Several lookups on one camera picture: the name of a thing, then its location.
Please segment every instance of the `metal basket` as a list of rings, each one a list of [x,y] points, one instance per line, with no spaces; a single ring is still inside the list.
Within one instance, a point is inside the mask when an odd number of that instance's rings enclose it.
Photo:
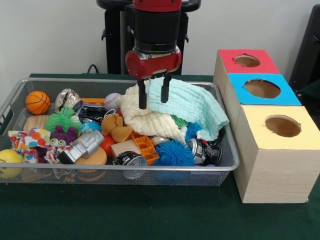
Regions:
[[[190,82],[203,87],[217,99],[224,109],[219,89],[209,82]],[[133,80],[29,78],[16,84],[0,108],[0,150],[10,149],[9,130],[22,131],[31,114],[25,107],[25,98],[32,91],[45,92],[54,101],[63,89],[75,90],[82,98],[104,98],[111,93],[124,94],[136,84]],[[53,104],[49,114],[53,113]],[[108,185],[180,185],[220,186],[230,171],[239,165],[234,138],[227,125],[221,140],[223,153],[219,166],[118,166],[111,165],[63,165],[37,163],[0,163],[2,168],[19,168],[20,174],[11,179],[0,178],[2,183],[42,184],[108,184]],[[140,177],[131,179],[139,171]]]

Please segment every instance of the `green spiky ball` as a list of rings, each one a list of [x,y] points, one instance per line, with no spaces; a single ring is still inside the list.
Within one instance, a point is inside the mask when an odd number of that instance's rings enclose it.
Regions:
[[[182,129],[184,126],[188,126],[189,124],[186,120],[179,118],[176,115],[171,115],[171,117],[179,129]]]
[[[65,133],[68,132],[70,127],[75,127],[78,131],[81,126],[81,122],[72,119],[74,114],[75,111],[71,108],[63,107],[61,110],[58,110],[57,113],[49,116],[44,124],[44,129],[54,133],[56,131],[56,126],[61,125]]]

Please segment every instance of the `yellow smiley ball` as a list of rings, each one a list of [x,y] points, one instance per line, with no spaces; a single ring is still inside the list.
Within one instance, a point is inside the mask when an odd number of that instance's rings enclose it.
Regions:
[[[0,163],[21,163],[19,154],[10,149],[0,151]],[[13,179],[18,176],[21,172],[19,167],[1,167],[0,166],[0,178],[2,179]]]

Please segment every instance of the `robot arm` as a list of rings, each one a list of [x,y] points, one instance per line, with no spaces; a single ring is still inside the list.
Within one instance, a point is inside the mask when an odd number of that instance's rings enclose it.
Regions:
[[[177,47],[181,5],[182,0],[133,0],[126,7],[133,18],[134,48],[126,54],[125,64],[137,79],[141,109],[147,107],[146,79],[164,76],[161,101],[168,101],[171,73],[182,62]]]

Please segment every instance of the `stacked wooden boxes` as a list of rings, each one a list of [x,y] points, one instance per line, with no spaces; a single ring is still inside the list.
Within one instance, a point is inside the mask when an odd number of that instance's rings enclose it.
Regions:
[[[238,146],[243,203],[305,203],[320,173],[320,131],[265,50],[221,49],[213,83]]]

